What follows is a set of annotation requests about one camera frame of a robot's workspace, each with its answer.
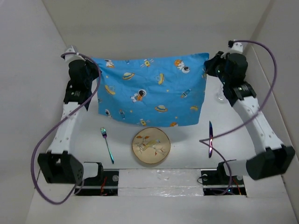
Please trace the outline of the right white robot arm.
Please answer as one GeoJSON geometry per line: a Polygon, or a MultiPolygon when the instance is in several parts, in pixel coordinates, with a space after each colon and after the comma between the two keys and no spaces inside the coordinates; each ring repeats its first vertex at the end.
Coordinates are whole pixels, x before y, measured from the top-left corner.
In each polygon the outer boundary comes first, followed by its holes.
{"type": "Polygon", "coordinates": [[[233,176],[260,180],[283,175],[295,156],[295,150],[279,139],[260,111],[255,91],[244,80],[248,67],[246,57],[240,53],[219,51],[204,66],[208,75],[221,81],[224,97],[244,122],[256,153],[250,159],[219,163],[217,181],[226,184],[233,176]]]}

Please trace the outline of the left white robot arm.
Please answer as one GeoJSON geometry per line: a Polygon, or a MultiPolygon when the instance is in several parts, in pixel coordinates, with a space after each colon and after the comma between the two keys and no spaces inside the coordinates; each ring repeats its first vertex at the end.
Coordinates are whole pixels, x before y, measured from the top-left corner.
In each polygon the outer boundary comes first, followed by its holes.
{"type": "Polygon", "coordinates": [[[88,111],[92,82],[99,76],[95,64],[88,60],[74,60],[68,64],[70,80],[67,84],[62,124],[45,153],[38,155],[38,164],[47,183],[80,184],[88,179],[99,185],[104,173],[98,162],[80,162],[74,153],[79,127],[88,111]]]}

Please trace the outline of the blue space-print cloth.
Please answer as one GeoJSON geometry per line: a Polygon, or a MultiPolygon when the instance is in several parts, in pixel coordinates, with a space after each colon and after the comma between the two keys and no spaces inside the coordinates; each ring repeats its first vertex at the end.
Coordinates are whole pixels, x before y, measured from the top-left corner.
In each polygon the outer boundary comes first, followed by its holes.
{"type": "Polygon", "coordinates": [[[208,53],[110,60],[101,70],[98,112],[139,126],[191,126],[199,122],[205,98],[208,53]]]}

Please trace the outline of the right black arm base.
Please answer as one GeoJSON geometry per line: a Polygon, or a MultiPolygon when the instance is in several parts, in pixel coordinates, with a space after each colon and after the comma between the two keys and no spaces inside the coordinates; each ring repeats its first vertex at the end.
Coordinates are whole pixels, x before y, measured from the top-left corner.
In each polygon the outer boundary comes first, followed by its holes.
{"type": "Polygon", "coordinates": [[[224,169],[224,162],[221,162],[217,168],[201,169],[197,182],[203,187],[205,196],[238,195],[246,196],[245,184],[242,176],[230,177],[224,169]]]}

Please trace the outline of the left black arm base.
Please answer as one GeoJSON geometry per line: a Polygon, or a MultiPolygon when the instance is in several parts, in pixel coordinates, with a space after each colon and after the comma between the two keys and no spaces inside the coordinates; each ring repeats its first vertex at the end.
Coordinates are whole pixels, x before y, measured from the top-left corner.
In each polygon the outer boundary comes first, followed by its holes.
{"type": "Polygon", "coordinates": [[[119,170],[104,169],[100,162],[84,162],[82,182],[76,196],[118,196],[119,170]]]}

